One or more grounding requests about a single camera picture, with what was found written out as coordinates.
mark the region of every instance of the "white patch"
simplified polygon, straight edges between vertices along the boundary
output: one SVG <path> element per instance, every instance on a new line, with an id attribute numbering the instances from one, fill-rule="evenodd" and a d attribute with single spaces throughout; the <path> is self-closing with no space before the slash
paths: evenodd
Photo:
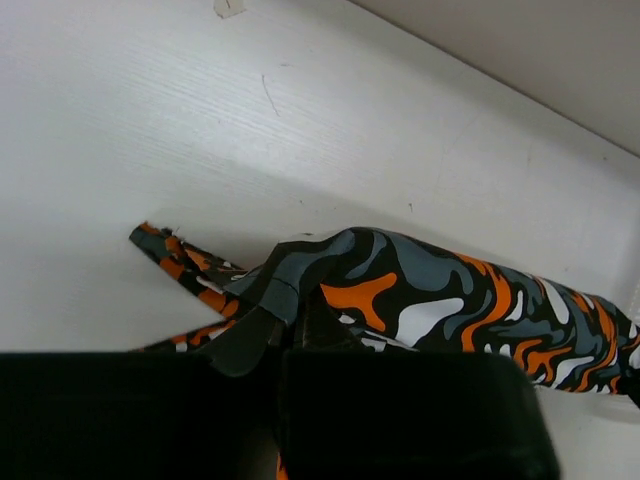
<path id="1" fill-rule="evenodd" d="M 553 381 L 553 385 L 560 385 L 577 366 L 593 362 L 593 360 L 594 357 L 570 358 L 568 360 L 563 360 L 556 368 L 556 379 Z"/>
<path id="2" fill-rule="evenodd" d="M 216 337 L 219 337 L 220 335 L 222 335 L 224 332 L 226 332 L 226 329 L 221 328 L 220 330 L 216 330 L 215 332 L 211 332 L 208 336 L 209 339 L 213 340 Z"/>
<path id="3" fill-rule="evenodd" d="M 596 306 L 593 304 L 593 301 L 592 301 L 589 297 L 587 297 L 584 293 L 580 293 L 580 296 L 581 296 L 582 298 L 584 298 L 584 301 L 585 301 L 585 302 L 587 302 L 587 305 L 589 305 L 589 308 L 590 308 L 591 310 L 593 310 L 594 308 L 596 308 Z"/>
<path id="4" fill-rule="evenodd" d="M 640 347 L 636 347 L 636 349 L 629 357 L 629 365 L 631 366 L 631 368 L 640 370 Z"/>
<path id="5" fill-rule="evenodd" d="M 356 323 L 355 318 L 350 317 L 349 315 L 345 315 L 344 313 L 340 315 L 340 318 L 338 320 L 340 320 L 340 323 L 344 323 L 345 325 L 351 325 L 352 323 Z"/>
<path id="6" fill-rule="evenodd" d="M 196 277 L 196 282 L 198 282 L 200 285 L 210 288 L 216 293 L 224 294 L 224 291 L 219 286 L 217 286 L 215 283 L 211 283 L 209 280 L 205 280 L 202 277 Z"/>
<path id="7" fill-rule="evenodd" d="M 547 282 L 544 278 L 541 278 L 540 282 L 542 282 L 545 290 L 547 291 L 547 297 L 549 298 L 549 303 L 551 303 L 553 313 L 556 314 L 556 318 L 561 324 L 566 325 L 569 323 L 569 308 L 567 307 L 567 304 L 564 303 L 564 300 L 562 300 L 562 297 L 553 285 Z"/>
<path id="8" fill-rule="evenodd" d="M 376 332 L 372 332 L 372 331 L 367 330 L 367 335 L 378 337 L 378 338 L 384 340 L 385 342 L 387 342 L 387 345 L 393 345 L 394 347 L 404 348 L 405 350 L 411 350 L 412 352 L 417 352 L 418 351 L 415 348 L 407 347 L 402 342 L 398 342 L 397 340 L 394 340 L 393 338 L 387 338 L 387 337 L 385 337 L 383 335 L 380 335 L 379 333 L 376 333 Z"/>
<path id="9" fill-rule="evenodd" d="M 513 311 L 509 314 L 509 316 L 505 318 L 505 320 L 520 320 L 520 317 L 522 317 L 523 306 L 524 306 L 524 293 L 522 292 L 522 290 L 520 290 L 518 291 L 518 301 L 516 303 L 516 306 L 513 309 Z"/>
<path id="10" fill-rule="evenodd" d="M 458 313 L 463 306 L 464 302 L 461 298 L 447 298 L 410 305 L 400 312 L 396 339 L 413 347 L 439 321 Z"/>
<path id="11" fill-rule="evenodd" d="M 500 350 L 498 351 L 498 353 L 500 355 L 504 355 L 505 357 L 511 357 L 511 347 L 505 343 L 503 346 L 500 347 Z"/>
<path id="12" fill-rule="evenodd" d="M 333 230 L 331 232 L 315 233 L 315 234 L 299 233 L 297 235 L 294 235 L 293 237 L 280 240 L 278 243 L 291 243 L 291 242 L 319 243 L 319 242 L 324 242 L 328 238 L 336 236 L 342 231 L 343 230 Z"/>
<path id="13" fill-rule="evenodd" d="M 373 347 L 376 352 L 382 352 L 384 347 L 387 345 L 386 342 L 381 342 L 379 340 L 371 340 L 370 338 L 361 338 L 360 341 L 363 345 L 367 347 Z"/>

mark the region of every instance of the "white wood grain surface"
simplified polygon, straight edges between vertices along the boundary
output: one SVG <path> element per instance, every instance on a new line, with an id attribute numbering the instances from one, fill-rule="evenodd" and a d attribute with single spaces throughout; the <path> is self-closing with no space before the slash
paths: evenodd
<path id="1" fill-rule="evenodd" d="M 0 349 L 211 322 L 127 242 L 145 219 L 247 266 L 283 236 L 375 225 L 626 307 L 637 158 L 346 2 L 245 6 L 0 6 Z M 543 401 L 565 478 L 629 478 L 635 412 Z"/>

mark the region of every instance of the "white surface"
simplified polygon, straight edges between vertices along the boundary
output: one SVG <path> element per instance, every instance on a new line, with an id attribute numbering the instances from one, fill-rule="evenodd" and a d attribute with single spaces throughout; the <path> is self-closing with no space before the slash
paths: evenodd
<path id="1" fill-rule="evenodd" d="M 640 2 L 352 1 L 640 153 Z"/>
<path id="2" fill-rule="evenodd" d="M 635 157 L 346 2 L 246 7 L 0 7 L 1 350 L 210 322 L 128 243 L 145 219 L 247 266 L 296 232 L 375 225 L 630 301 Z M 637 469 L 637 412 L 543 397 L 565 478 Z"/>

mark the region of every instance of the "black object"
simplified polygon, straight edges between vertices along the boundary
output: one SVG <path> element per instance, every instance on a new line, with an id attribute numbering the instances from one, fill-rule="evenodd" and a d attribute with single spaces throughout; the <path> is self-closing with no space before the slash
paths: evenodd
<path id="1" fill-rule="evenodd" d="M 0 355 L 1 478 L 234 478 L 253 381 L 197 355 Z"/>
<path id="2" fill-rule="evenodd" d="M 507 358 L 294 350 L 283 378 L 291 480 L 560 477 L 533 388 Z"/>
<path id="3" fill-rule="evenodd" d="M 2 478 L 255 478 L 248 466 L 273 447 L 256 434 L 267 424 L 290 480 L 559 478 L 511 360 L 373 353 L 337 321 L 317 328 L 326 307 L 305 307 L 243 377 L 212 366 L 236 355 L 225 342 L 213 362 L 211 348 L 0 355 Z"/>

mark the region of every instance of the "orange patch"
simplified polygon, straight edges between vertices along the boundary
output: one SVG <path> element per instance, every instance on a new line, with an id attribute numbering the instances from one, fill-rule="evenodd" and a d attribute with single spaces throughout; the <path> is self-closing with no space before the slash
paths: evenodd
<path id="1" fill-rule="evenodd" d="M 171 277 L 175 280 L 178 280 L 182 272 L 184 272 L 184 265 L 176 263 L 176 261 L 171 257 L 163 258 L 162 260 L 160 260 L 160 263 L 158 265 L 160 265 L 160 267 L 169 275 L 171 275 Z"/>
<path id="2" fill-rule="evenodd" d="M 178 343 L 184 343 L 184 342 L 186 342 L 186 341 L 187 341 L 187 336 L 186 336 L 186 335 L 178 335 L 177 337 L 173 337 L 173 338 L 171 339 L 171 341 L 172 341 L 173 343 L 175 343 L 176 345 L 177 345 Z"/>
<path id="3" fill-rule="evenodd" d="M 518 346 L 516 347 L 515 353 L 513 354 L 513 360 L 518 364 L 520 368 L 522 368 L 523 370 L 527 370 L 527 366 L 525 365 L 525 362 L 524 362 L 525 350 L 535 345 L 539 345 L 541 343 L 542 343 L 542 340 L 540 340 L 539 338 L 534 338 L 533 340 L 527 340 L 525 342 L 519 343 Z"/>
<path id="4" fill-rule="evenodd" d="M 237 300 L 231 300 L 229 303 L 225 305 L 225 307 L 220 312 L 224 318 L 229 318 L 231 315 L 238 311 L 238 306 L 240 303 Z"/>
<path id="5" fill-rule="evenodd" d="M 493 310 L 489 312 L 489 314 L 479 322 L 476 322 L 472 325 L 469 325 L 462 331 L 462 350 L 465 352 L 473 352 L 473 334 L 475 331 L 483 325 L 487 325 L 489 323 L 497 322 L 502 317 L 505 316 L 509 307 L 511 306 L 511 288 L 509 286 L 509 282 L 507 279 L 496 275 L 493 271 L 493 268 L 490 264 L 484 264 L 489 275 L 491 275 L 491 279 L 493 280 L 494 292 L 496 296 L 496 304 L 493 307 Z"/>
<path id="6" fill-rule="evenodd" d="M 206 328 L 203 328 L 201 330 L 198 330 L 198 332 L 193 336 L 193 338 L 191 340 L 189 340 L 189 343 L 191 345 L 198 346 L 198 345 L 200 345 L 200 341 L 202 340 L 202 337 L 209 336 L 210 333 L 215 333 L 215 332 L 218 332 L 220 330 L 227 330 L 234 323 L 235 323 L 234 321 L 231 321 L 231 322 L 226 323 L 224 325 L 215 325 L 213 327 L 206 327 Z"/>
<path id="7" fill-rule="evenodd" d="M 164 241 L 164 246 L 167 250 L 173 253 L 177 257 L 181 257 L 184 255 L 184 250 L 182 249 L 182 243 L 178 239 L 178 237 L 167 237 Z"/>
<path id="8" fill-rule="evenodd" d="M 635 339 L 632 343 L 630 343 L 629 345 L 626 345 L 626 346 L 622 347 L 620 350 L 623 350 L 623 351 L 624 351 L 624 350 L 631 350 L 632 348 L 636 348 L 636 347 L 637 347 L 637 346 L 639 346 L 639 345 L 640 345 L 640 335 L 638 335 L 638 336 L 636 337 L 636 339 Z"/>
<path id="9" fill-rule="evenodd" d="M 463 262 L 470 263 L 471 265 L 476 267 L 476 269 L 482 275 L 486 275 L 487 270 L 491 269 L 491 264 L 487 262 L 483 262 L 482 260 L 478 260 L 477 258 L 467 257 L 466 255 L 463 255 L 461 253 L 456 253 L 455 255 L 457 255 L 460 258 L 460 260 L 462 260 Z"/>
<path id="10" fill-rule="evenodd" d="M 157 228 L 152 227 L 147 222 L 144 222 L 138 228 L 140 230 L 142 230 L 143 232 L 147 232 L 147 233 L 150 233 L 152 235 L 158 235 L 160 233 L 160 230 L 158 230 Z"/>
<path id="11" fill-rule="evenodd" d="M 620 381 L 620 375 L 613 377 L 611 379 L 611 382 L 609 383 L 609 386 L 611 387 L 611 393 L 615 394 L 618 393 L 618 382 Z"/>
<path id="12" fill-rule="evenodd" d="M 193 261 L 193 263 L 195 263 L 198 268 L 201 271 L 206 271 L 209 270 L 209 268 L 211 268 L 211 265 L 209 264 L 209 260 L 207 260 L 207 257 L 205 257 L 204 255 L 202 255 L 201 253 L 198 253 L 194 250 L 190 250 L 190 249 L 186 249 L 187 252 L 187 256 Z"/>
<path id="13" fill-rule="evenodd" d="M 204 292 L 199 294 L 198 298 L 213 308 L 216 312 L 222 312 L 224 304 L 227 301 L 227 297 L 221 293 L 211 290 L 210 288 L 207 288 Z"/>
<path id="14" fill-rule="evenodd" d="M 287 475 L 287 471 L 284 469 L 284 464 L 282 463 L 282 457 L 278 454 L 278 464 L 276 466 L 276 480 L 289 480 L 289 476 Z"/>
<path id="15" fill-rule="evenodd" d="M 363 282 L 353 287 L 330 287 L 320 285 L 327 303 L 338 310 L 344 308 L 357 308 L 364 315 L 367 325 L 379 332 L 384 332 L 386 325 L 376 314 L 373 308 L 373 300 L 381 292 L 395 285 L 398 277 L 395 273 Z"/>
<path id="16" fill-rule="evenodd" d="M 611 320 L 611 317 L 609 317 L 609 314 L 602 307 L 602 305 L 600 305 L 600 302 L 597 299 L 592 298 L 591 301 L 593 302 L 593 305 L 598 311 L 598 321 L 600 322 L 600 326 L 602 327 L 602 333 L 604 335 L 605 342 L 607 345 L 609 345 L 609 352 L 607 353 L 607 356 L 600 363 L 598 363 L 597 365 L 594 365 L 593 367 L 587 368 L 584 371 L 584 373 L 582 374 L 582 381 L 580 382 L 580 385 L 578 385 L 578 387 L 576 388 L 575 390 L 576 392 L 584 392 L 589 386 L 589 374 L 594 370 L 597 370 L 598 368 L 602 368 L 604 366 L 609 365 L 615 358 L 616 352 L 618 350 L 618 340 L 616 338 L 616 327 L 615 327 L 615 324 L 613 323 L 613 320 Z"/>
<path id="17" fill-rule="evenodd" d="M 540 289 L 540 294 L 542 294 L 542 298 L 546 298 L 547 291 L 545 290 L 544 285 L 542 285 L 542 282 L 540 281 L 540 279 L 538 279 L 538 277 L 533 277 L 533 279 L 538 284 L 538 288 Z"/>
<path id="18" fill-rule="evenodd" d="M 587 305 L 587 302 L 584 301 L 584 298 L 582 298 L 582 295 L 579 295 L 576 293 L 574 295 L 571 295 L 571 298 L 573 299 L 574 302 L 576 302 L 580 310 L 582 310 L 585 313 L 589 312 L 589 305 Z"/>
<path id="19" fill-rule="evenodd" d="M 551 359 L 571 351 L 571 347 L 559 348 L 557 350 L 549 350 L 548 352 L 531 352 L 527 355 L 527 373 L 533 375 L 538 371 L 540 365 L 544 365 L 547 376 L 545 382 L 553 382 L 555 371 L 551 365 Z"/>

